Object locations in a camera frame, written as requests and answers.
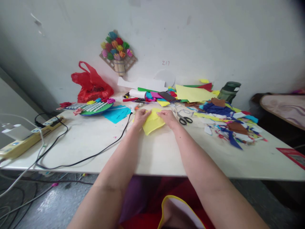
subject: floor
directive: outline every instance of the floor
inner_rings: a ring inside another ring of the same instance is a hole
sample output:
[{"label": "floor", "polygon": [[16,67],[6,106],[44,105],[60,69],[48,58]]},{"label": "floor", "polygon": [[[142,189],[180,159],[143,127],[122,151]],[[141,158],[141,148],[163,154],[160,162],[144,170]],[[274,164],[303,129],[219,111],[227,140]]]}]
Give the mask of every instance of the floor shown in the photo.
[{"label": "floor", "polygon": [[[16,176],[17,172],[5,171],[5,174],[8,176]],[[41,176],[37,172],[31,174],[31,178],[48,181],[57,180],[62,176],[62,173],[55,173],[50,177]],[[62,180],[76,180],[76,176],[79,177],[80,175],[69,173]],[[84,177],[82,181],[93,183],[96,177],[97,175],[89,175]],[[231,181],[270,228],[299,228],[301,224],[299,220],[302,218],[301,213],[293,212],[284,207],[261,181],[235,179]],[[11,183],[12,181],[0,177],[0,190],[6,189]],[[0,208],[10,206],[11,209],[15,209],[20,206],[22,203],[22,190],[25,193],[24,202],[31,200],[35,194],[35,184],[33,182],[20,181],[16,187],[21,189],[13,189],[4,198],[0,198]],[[37,195],[44,192],[51,185],[38,183]],[[53,187],[45,195],[33,202],[27,214],[17,227],[15,225],[24,215],[28,206],[23,207],[18,212],[15,220],[13,220],[16,215],[15,213],[9,215],[0,229],[66,228],[90,187],[91,185],[80,183],[59,183],[57,187]],[[0,209],[0,216],[6,212],[8,212],[7,209]]]}]

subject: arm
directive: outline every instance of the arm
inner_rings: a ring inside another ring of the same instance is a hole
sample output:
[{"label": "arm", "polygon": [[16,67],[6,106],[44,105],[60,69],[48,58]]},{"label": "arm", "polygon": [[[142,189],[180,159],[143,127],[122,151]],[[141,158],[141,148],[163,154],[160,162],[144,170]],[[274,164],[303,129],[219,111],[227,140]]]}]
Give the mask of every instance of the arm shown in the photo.
[{"label": "arm", "polygon": [[173,130],[186,174],[215,228],[268,228],[172,111],[163,110],[158,115]]},{"label": "arm", "polygon": [[136,169],[140,129],[151,111],[136,112],[134,123],[78,207],[68,229],[115,228]]}]

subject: extension cord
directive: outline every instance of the extension cord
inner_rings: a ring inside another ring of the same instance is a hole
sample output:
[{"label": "extension cord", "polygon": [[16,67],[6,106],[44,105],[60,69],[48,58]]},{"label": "extension cord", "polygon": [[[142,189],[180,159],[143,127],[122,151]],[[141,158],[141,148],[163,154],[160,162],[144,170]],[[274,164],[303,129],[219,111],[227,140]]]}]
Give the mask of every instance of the extension cord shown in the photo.
[{"label": "extension cord", "polygon": [[[61,122],[65,122],[66,119],[58,115],[57,116]],[[56,117],[51,118],[50,120],[43,123],[45,125],[44,128],[41,129],[43,136],[47,136],[49,133],[51,133],[53,130],[55,130],[57,127],[61,125],[61,123],[58,121]],[[30,147],[35,145],[38,141],[41,140],[40,132],[38,128],[35,128],[31,131],[33,134],[27,137],[26,139],[22,141],[14,141],[7,146],[0,149],[0,157],[3,160],[6,159],[15,159],[22,155],[25,151],[27,151]]]}]

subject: white table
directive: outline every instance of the white table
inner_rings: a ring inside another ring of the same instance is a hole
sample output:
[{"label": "white table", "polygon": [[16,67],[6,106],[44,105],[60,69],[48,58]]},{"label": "white table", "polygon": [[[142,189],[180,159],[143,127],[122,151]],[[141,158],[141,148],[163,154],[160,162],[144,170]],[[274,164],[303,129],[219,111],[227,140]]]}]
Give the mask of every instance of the white table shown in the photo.
[{"label": "white table", "polygon": [[[117,96],[117,99],[121,100],[121,94]],[[149,104],[142,108],[151,109],[152,107],[161,108],[158,104]],[[69,131],[60,138],[42,160],[41,163],[46,167],[72,164],[100,152],[114,142],[115,137],[120,137],[128,119],[126,117],[114,124],[101,115],[74,116],[72,110],[66,110],[61,115],[67,119],[65,124],[69,127]],[[132,125],[133,116],[132,114],[128,127]],[[213,136],[206,134],[203,129],[204,124],[199,117],[193,115],[191,118],[193,123],[185,126],[186,130],[229,178],[305,181],[305,171],[276,149],[290,147],[267,131],[263,131],[261,134],[268,142],[259,141],[255,146],[241,144],[244,150],[239,150],[224,139],[218,138],[216,134]],[[48,146],[64,131],[65,127],[61,126],[49,134],[45,138]],[[186,176],[174,134],[169,127],[164,125],[149,136],[146,136],[142,131],[139,142],[139,161],[136,174]],[[118,143],[101,155],[81,164],[61,167],[54,171],[99,173],[117,146]],[[19,158],[11,162],[3,162],[1,166],[6,163],[4,169],[25,170],[35,161],[40,147],[41,142],[38,142]]]}]

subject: red plastic bag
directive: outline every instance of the red plastic bag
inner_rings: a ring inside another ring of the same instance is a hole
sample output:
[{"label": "red plastic bag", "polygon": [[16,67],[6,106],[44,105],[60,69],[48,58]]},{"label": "red plastic bag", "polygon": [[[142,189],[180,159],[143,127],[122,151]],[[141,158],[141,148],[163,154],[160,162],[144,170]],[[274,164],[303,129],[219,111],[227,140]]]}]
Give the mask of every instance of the red plastic bag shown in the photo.
[{"label": "red plastic bag", "polygon": [[[87,66],[89,72],[80,66],[81,63]],[[73,73],[71,75],[72,81],[82,86],[77,97],[77,102],[86,103],[91,100],[108,98],[113,95],[112,87],[103,81],[93,67],[83,61],[80,61],[78,65],[85,72]]]}]

